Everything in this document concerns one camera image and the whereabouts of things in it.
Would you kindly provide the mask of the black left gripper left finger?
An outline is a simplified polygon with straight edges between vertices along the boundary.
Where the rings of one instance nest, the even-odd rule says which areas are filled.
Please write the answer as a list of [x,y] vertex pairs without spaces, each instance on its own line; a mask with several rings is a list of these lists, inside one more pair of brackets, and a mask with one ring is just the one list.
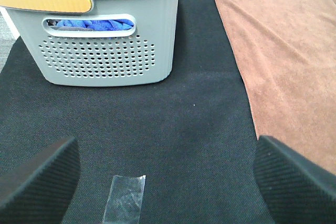
[[79,177],[77,140],[51,144],[1,177],[1,223],[62,223]]

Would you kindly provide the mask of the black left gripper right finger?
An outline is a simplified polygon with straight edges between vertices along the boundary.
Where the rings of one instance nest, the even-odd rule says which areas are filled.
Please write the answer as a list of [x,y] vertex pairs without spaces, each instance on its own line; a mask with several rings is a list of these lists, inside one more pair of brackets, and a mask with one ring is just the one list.
[[275,223],[335,223],[334,174],[265,135],[253,171]]

